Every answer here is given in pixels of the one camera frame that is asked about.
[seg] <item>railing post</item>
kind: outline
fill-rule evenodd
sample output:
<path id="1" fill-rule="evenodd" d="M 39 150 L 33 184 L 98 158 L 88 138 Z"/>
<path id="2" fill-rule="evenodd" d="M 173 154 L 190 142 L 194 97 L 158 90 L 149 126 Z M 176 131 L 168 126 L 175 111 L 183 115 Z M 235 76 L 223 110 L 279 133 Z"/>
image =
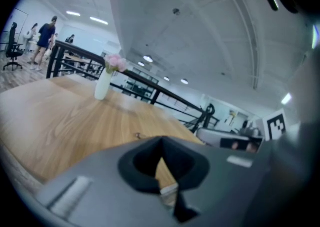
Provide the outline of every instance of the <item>railing post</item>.
<path id="1" fill-rule="evenodd" d="M 57 55 L 58 49 L 59 49 L 59 47 L 57 45 L 55 45 L 53 50 L 52 50 L 52 53 L 51 53 L 51 56 L 50 56 L 50 61 L 49 61 L 49 64 L 48 64 L 48 70 L 46 72 L 46 78 L 47 79 L 51 78 L 51 73 L 53 72 L 52 71 L 52 67 L 54 66 L 54 61 L 56 59 L 56 55 Z"/>
<path id="2" fill-rule="evenodd" d="M 153 96 L 153 98 L 152 98 L 152 101 L 151 101 L 151 104 L 152 104 L 152 105 L 154 105 L 154 104 L 156 103 L 156 101 L 157 101 L 160 93 L 161 93 L 160 90 L 157 90 L 157 91 L 155 92 L 155 94 L 154 94 L 154 96 Z"/>
<path id="3" fill-rule="evenodd" d="M 59 69 L 61 67 L 61 61 L 62 61 L 62 58 L 64 57 L 64 54 L 65 54 L 65 49 L 60 48 L 60 51 L 59 51 L 58 57 L 56 58 L 55 66 L 54 66 L 54 71 L 53 71 L 54 78 L 58 76 Z"/>

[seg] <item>round ceiling lamp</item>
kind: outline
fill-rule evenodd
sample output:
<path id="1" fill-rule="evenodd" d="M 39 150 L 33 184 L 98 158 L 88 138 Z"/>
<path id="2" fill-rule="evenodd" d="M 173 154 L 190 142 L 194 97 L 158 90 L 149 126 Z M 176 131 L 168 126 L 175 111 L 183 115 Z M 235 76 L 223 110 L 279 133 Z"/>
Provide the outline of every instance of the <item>round ceiling lamp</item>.
<path id="1" fill-rule="evenodd" d="M 183 84 L 185 84 L 185 85 L 188 85 L 188 84 L 189 84 L 188 80 L 186 80 L 185 78 L 181 79 L 181 82 L 182 82 Z"/>
<path id="2" fill-rule="evenodd" d="M 153 63 L 153 61 L 154 61 L 154 60 L 152 60 L 150 55 L 145 55 L 143 58 L 144 58 L 144 60 L 146 60 L 149 63 Z"/>

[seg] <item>navy blue dress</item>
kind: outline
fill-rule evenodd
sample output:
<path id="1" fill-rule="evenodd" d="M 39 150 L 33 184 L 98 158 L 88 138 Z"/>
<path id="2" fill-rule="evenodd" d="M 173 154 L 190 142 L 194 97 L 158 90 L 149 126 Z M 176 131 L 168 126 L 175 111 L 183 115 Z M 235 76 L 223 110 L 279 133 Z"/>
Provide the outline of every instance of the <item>navy blue dress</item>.
<path id="1" fill-rule="evenodd" d="M 41 36 L 37 45 L 42 48 L 47 48 L 49 46 L 49 39 L 53 34 L 56 33 L 56 27 L 50 27 L 50 24 L 47 23 L 42 26 L 42 28 L 39 30 L 39 33 Z"/>

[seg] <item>chair base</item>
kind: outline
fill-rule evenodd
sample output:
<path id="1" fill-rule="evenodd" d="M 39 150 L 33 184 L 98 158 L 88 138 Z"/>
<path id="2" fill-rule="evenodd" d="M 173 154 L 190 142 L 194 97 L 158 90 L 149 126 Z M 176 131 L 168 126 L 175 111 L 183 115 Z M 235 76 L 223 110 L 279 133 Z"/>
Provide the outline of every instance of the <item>chair base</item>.
<path id="1" fill-rule="evenodd" d="M 12 62 L 8 62 L 5 66 L 3 66 L 3 70 L 5 70 L 6 67 L 12 65 L 12 71 L 14 71 L 14 66 L 18 66 L 18 67 L 21 67 L 21 70 L 23 69 L 22 65 L 15 62 L 15 61 L 12 61 Z"/>

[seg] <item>bare leg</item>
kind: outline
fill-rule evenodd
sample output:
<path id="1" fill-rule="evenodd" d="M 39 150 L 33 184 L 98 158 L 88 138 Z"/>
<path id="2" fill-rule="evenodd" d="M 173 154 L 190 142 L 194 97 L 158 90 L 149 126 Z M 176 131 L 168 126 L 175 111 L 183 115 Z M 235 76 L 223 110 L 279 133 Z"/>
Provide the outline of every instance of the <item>bare leg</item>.
<path id="1" fill-rule="evenodd" d="M 40 46 L 37 46 L 35 52 L 34 52 L 34 55 L 32 56 L 32 59 L 31 59 L 31 65 L 34 65 L 35 64 L 35 60 L 40 52 L 40 49 L 41 47 Z"/>
<path id="2" fill-rule="evenodd" d="M 39 67 L 41 66 L 42 59 L 44 58 L 45 52 L 46 52 L 46 48 L 45 47 L 41 47 L 40 53 L 38 54 L 38 56 L 40 56 L 40 60 L 39 60 L 39 63 L 38 63 Z"/>

